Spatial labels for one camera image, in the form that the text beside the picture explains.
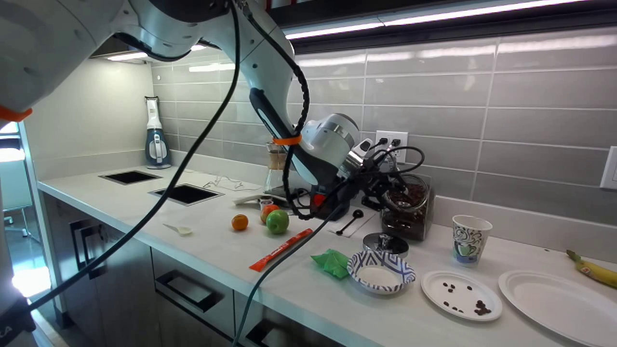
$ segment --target paper bowl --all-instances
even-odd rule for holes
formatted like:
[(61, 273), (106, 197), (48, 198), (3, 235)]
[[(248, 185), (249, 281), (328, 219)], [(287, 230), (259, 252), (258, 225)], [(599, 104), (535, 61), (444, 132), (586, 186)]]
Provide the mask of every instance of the paper bowl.
[(406, 261), (377, 251), (354, 254), (347, 262), (347, 271), (364, 289), (380, 295), (399, 292), (416, 280), (413, 269)]

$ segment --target kitchen counter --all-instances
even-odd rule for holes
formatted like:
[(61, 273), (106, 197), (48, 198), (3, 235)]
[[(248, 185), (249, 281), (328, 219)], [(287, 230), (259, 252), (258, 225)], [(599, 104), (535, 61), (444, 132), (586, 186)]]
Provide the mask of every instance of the kitchen counter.
[[(130, 169), (98, 172), (38, 182), (38, 188), (123, 232), (142, 218), (158, 196), (148, 192), (165, 188), (175, 169), (153, 172), (145, 167), (134, 169), (163, 176), (132, 185), (120, 185), (98, 177)], [(185, 172), (180, 183), (203, 186), (216, 176)], [(232, 188), (225, 179), (221, 185)], [(243, 188), (258, 188), (245, 183)], [(259, 221), (259, 210), (236, 207), (235, 198), (257, 194), (255, 191), (230, 191), (215, 186), (209, 189), (225, 194), (192, 206), (166, 202), (152, 220), (136, 235), (145, 244), (206, 274), (216, 281), (248, 295), (260, 277), (249, 269), (291, 235), (316, 228), (319, 220), (308, 222), (292, 218), (285, 235), (271, 236)], [(231, 229), (236, 214), (249, 217), (244, 232)], [(193, 234), (180, 237), (163, 224), (190, 227)], [(376, 296), (360, 288), (351, 278), (338, 280), (321, 271), (310, 255), (328, 248), (348, 256), (360, 251), (364, 235), (379, 231), (379, 219), (367, 222), (351, 238), (322, 231), (305, 247), (282, 263), (262, 283), (255, 299), (321, 334), (347, 346), (575, 346), (522, 316), (503, 301), (500, 319), (485, 324), (460, 320), (433, 306), (422, 293), (422, 276), (433, 270), (452, 270), (470, 275), (500, 293), (497, 278), (515, 269), (547, 272), (589, 287), (617, 301), (617, 290), (596, 283), (574, 269), (564, 253), (489, 238), (477, 269), (453, 263), (450, 227), (434, 225), (428, 239), (410, 247), (407, 261), (416, 271), (416, 282), (394, 296)], [(594, 261), (617, 270), (617, 264)]]

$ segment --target sink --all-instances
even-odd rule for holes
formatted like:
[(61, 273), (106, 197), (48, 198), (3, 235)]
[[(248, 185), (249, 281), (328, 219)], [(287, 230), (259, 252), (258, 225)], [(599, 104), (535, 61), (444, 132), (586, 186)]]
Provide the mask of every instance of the sink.
[[(161, 190), (151, 191), (150, 194), (161, 196), (164, 192), (165, 188)], [(169, 200), (172, 200), (184, 206), (190, 206), (222, 195), (224, 194), (201, 188), (199, 186), (184, 183), (182, 185), (177, 185), (173, 187), (173, 191), (169, 196)]]
[(130, 185), (133, 183), (155, 180), (160, 178), (160, 176), (153, 175), (151, 173), (145, 173), (137, 170), (119, 172), (119, 173), (111, 173), (109, 175), (101, 175), (101, 178), (108, 179), (115, 183), (119, 183), (121, 185)]

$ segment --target banana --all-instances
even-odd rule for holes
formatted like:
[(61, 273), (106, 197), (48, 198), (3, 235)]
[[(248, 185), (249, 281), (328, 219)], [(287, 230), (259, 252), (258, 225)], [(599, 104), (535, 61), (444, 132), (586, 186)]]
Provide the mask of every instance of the banana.
[(569, 249), (566, 250), (566, 253), (568, 253), (570, 259), (574, 260), (576, 270), (598, 282), (617, 288), (617, 272), (605, 269), (592, 262), (584, 261), (578, 254)]

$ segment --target gray tile backsplash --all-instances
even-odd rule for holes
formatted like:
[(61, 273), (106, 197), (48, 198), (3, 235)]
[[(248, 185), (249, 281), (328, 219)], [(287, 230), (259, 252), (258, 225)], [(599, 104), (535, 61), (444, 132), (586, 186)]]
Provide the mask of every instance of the gray tile backsplash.
[[(361, 138), (409, 132), (419, 174), (437, 194), (617, 225), (617, 193), (600, 190), (617, 146), (617, 27), (426, 43), (296, 57), (309, 119), (341, 112)], [(171, 148), (187, 151), (217, 110), (233, 70), (204, 49), (152, 66)], [(270, 136), (241, 78), (198, 153), (264, 165)], [(297, 80), (288, 94), (300, 116)], [(406, 161), (418, 156), (408, 151)]]

